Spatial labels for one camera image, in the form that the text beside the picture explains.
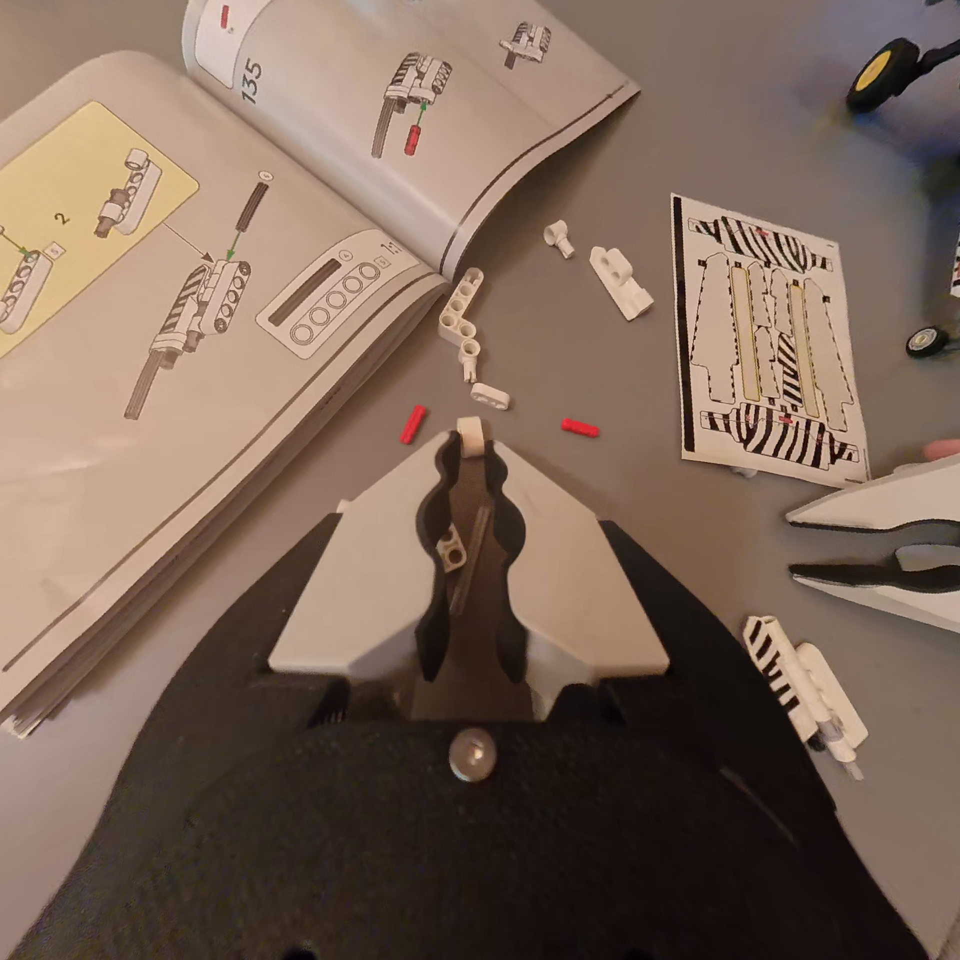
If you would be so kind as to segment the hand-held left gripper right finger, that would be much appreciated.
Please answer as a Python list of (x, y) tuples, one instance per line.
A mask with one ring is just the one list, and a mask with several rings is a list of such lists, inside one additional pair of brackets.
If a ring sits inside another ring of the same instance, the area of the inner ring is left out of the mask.
[(499, 440), (484, 459), (504, 554), (496, 652), (534, 718), (570, 686), (664, 675), (666, 648), (594, 512)]

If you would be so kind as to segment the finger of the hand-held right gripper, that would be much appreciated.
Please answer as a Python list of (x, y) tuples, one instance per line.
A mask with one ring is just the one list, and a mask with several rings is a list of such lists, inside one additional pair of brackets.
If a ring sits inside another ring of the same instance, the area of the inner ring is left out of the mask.
[(959, 547), (909, 544), (882, 562), (795, 563), (800, 584), (861, 606), (959, 632)]
[(959, 525), (959, 455), (898, 467), (786, 513), (794, 527), (854, 533)]

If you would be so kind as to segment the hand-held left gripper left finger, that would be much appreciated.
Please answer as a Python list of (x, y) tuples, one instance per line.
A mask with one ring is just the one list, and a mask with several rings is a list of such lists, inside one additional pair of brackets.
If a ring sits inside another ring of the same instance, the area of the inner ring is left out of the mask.
[(460, 435), (441, 432), (351, 501), (270, 653), (273, 672), (436, 679), (450, 643), (439, 545), (460, 461)]

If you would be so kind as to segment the dark grey lego axle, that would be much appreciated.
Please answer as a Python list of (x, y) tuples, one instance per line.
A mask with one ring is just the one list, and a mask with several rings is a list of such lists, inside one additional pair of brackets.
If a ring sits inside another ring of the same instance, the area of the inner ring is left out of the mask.
[(489, 499), (481, 503), (474, 518), (470, 537), (466, 545), (465, 563), (454, 587), (449, 612), (451, 618), (460, 618), (466, 607), (467, 599), (474, 580), (474, 572), (483, 549), (484, 539), (493, 514), (493, 504)]

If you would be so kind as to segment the white lego beam assembly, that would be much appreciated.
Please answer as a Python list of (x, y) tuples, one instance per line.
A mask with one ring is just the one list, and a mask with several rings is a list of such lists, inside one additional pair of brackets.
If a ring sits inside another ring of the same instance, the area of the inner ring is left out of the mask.
[(819, 648), (803, 642), (795, 652), (805, 677), (800, 699), (816, 725), (818, 743), (852, 780), (862, 783), (858, 750), (869, 737), (867, 726)]

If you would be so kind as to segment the zebra striped lego assembly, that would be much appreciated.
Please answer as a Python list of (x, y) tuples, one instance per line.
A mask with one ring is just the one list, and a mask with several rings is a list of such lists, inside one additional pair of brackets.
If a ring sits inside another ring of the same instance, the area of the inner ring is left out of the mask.
[(788, 716), (798, 738), (807, 743), (816, 733), (816, 726), (810, 726), (812, 720), (801, 698), (794, 690), (786, 669), (782, 664), (782, 644), (774, 640), (771, 625), (760, 616), (747, 618), (742, 639), (746, 644), (750, 659), (764, 678), (774, 699)]

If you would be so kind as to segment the lego instruction booklet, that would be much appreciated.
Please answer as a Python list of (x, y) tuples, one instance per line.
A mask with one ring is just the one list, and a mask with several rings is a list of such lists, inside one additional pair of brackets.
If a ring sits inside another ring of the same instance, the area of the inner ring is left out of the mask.
[(189, 2), (2, 123), (2, 731), (27, 737), (641, 91), (538, 2)]

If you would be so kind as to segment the white bent lego beam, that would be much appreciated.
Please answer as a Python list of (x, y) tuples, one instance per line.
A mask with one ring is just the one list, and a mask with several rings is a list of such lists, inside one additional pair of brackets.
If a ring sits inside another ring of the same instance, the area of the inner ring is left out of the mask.
[(449, 300), (438, 317), (438, 335), (457, 348), (463, 381), (468, 384), (477, 381), (482, 346), (477, 339), (477, 327), (467, 319), (466, 313), (483, 281), (483, 270), (476, 267), (467, 269), (454, 284)]

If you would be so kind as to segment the white lego panel piece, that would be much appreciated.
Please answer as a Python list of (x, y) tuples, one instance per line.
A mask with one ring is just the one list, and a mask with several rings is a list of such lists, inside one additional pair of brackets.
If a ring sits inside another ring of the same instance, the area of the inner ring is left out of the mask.
[(634, 278), (632, 264), (619, 248), (593, 246), (589, 263), (627, 322), (654, 305), (652, 295)]

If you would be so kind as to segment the large lego wheel on strut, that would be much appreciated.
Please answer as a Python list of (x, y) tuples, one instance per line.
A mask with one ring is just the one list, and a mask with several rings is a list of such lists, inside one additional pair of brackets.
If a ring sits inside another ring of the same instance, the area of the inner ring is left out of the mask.
[(958, 57), (959, 40), (922, 52), (907, 38), (893, 39), (859, 71), (846, 92), (846, 109), (854, 115), (871, 114), (919, 78)]

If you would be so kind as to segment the zebra sticker sheet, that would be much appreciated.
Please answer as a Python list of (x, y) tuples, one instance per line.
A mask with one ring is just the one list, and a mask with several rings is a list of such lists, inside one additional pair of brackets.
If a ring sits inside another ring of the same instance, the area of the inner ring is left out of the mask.
[(678, 194), (670, 214), (681, 459), (868, 481), (838, 245)]

